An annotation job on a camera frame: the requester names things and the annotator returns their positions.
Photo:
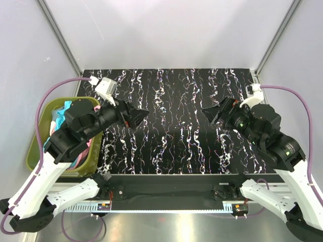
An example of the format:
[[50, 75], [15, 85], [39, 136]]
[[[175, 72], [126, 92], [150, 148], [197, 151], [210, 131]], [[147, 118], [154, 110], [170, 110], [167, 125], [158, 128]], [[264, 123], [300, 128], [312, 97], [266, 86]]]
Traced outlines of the cyan t shirt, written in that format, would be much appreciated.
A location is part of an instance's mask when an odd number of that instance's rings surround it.
[[62, 107], [54, 109], [51, 112], [52, 121], [50, 124], [50, 131], [53, 133], [57, 129], [61, 127], [63, 122], [65, 121], [65, 111], [70, 108], [72, 101], [65, 101]]

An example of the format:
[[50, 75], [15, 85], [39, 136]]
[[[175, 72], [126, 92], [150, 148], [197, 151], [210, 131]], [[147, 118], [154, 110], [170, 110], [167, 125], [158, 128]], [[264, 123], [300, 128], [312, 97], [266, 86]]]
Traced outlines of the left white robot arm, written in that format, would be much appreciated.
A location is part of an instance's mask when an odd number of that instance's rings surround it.
[[45, 145], [40, 146], [38, 164], [19, 191], [10, 199], [1, 200], [1, 212], [11, 215], [13, 235], [21, 232], [38, 232], [53, 218], [70, 206], [90, 198], [105, 199], [109, 194], [109, 180], [100, 174], [92, 174], [83, 182], [49, 195], [48, 191], [78, 156], [88, 148], [90, 139], [113, 124], [135, 129], [149, 115], [130, 102], [116, 100], [95, 110], [88, 99], [78, 99], [64, 112], [65, 121], [54, 131]]

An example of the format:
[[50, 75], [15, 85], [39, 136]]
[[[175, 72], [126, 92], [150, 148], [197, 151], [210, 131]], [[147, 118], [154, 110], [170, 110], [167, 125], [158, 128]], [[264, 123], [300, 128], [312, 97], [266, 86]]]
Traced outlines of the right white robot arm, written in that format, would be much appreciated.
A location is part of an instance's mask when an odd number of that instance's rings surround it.
[[308, 185], [308, 162], [298, 142], [280, 131], [281, 116], [268, 104], [249, 106], [230, 97], [202, 112], [211, 124], [236, 130], [247, 139], [282, 178], [293, 198], [264, 189], [251, 178], [231, 185], [230, 196], [257, 202], [301, 241], [322, 241], [322, 205]]

